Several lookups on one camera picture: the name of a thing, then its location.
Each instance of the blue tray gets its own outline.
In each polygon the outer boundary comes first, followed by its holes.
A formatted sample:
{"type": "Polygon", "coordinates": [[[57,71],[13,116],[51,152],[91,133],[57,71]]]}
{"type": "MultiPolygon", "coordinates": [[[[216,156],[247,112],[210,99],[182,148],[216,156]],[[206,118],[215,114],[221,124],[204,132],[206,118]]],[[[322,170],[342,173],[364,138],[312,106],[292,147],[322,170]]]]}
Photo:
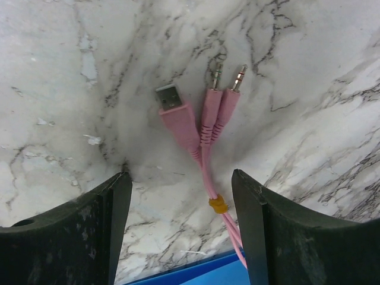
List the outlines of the blue tray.
{"type": "MultiPolygon", "coordinates": [[[[186,283],[186,285],[193,285],[193,284],[234,284],[234,285],[249,285],[248,283],[237,283],[237,279],[248,280],[248,273],[246,272],[246,269],[243,267],[243,265],[240,264],[240,261],[238,260],[238,256],[233,254],[228,254],[226,256],[206,261],[201,264],[197,264],[194,266],[190,266],[183,269],[178,269],[171,271],[169,273],[161,273],[160,275],[156,275],[154,277],[145,278],[143,280],[135,281],[132,283],[129,283],[128,285],[180,285],[183,284],[189,280],[193,280],[197,277],[203,276],[210,273],[211,275],[208,275],[208,277],[203,278],[212,278],[212,283],[186,283]],[[221,271],[217,271],[216,274],[222,276],[223,273],[229,273],[229,275],[234,275],[233,278],[234,283],[222,283],[221,281],[216,282],[215,277],[210,277],[215,272],[214,270],[224,267],[225,265],[231,266],[226,267],[225,269],[222,269],[221,271]]],[[[199,279],[199,282],[204,282],[205,279],[199,279]]]]}

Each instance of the usb plug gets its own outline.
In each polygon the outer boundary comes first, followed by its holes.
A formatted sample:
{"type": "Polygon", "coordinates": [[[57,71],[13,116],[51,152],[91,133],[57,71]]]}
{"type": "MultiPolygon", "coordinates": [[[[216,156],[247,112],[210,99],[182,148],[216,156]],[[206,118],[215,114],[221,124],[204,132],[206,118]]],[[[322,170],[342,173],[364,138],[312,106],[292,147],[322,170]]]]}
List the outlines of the usb plug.
{"type": "Polygon", "coordinates": [[[159,115],[166,128],[172,132],[177,143],[198,161],[200,135],[191,105],[182,101],[174,84],[158,88],[156,93],[161,103],[159,115]]]}

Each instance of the marble surface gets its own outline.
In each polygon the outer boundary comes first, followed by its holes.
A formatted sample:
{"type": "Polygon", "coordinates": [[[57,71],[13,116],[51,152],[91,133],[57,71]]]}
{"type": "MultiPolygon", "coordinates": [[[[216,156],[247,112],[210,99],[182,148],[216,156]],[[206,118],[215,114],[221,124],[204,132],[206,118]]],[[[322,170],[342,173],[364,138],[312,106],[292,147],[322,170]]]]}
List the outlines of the marble surface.
{"type": "Polygon", "coordinates": [[[231,249],[153,91],[175,82],[199,116],[219,61],[224,87],[249,65],[213,151],[232,212],[238,167],[316,211],[380,216],[377,0],[13,0],[0,3],[0,226],[128,165],[116,284],[231,249]]]}

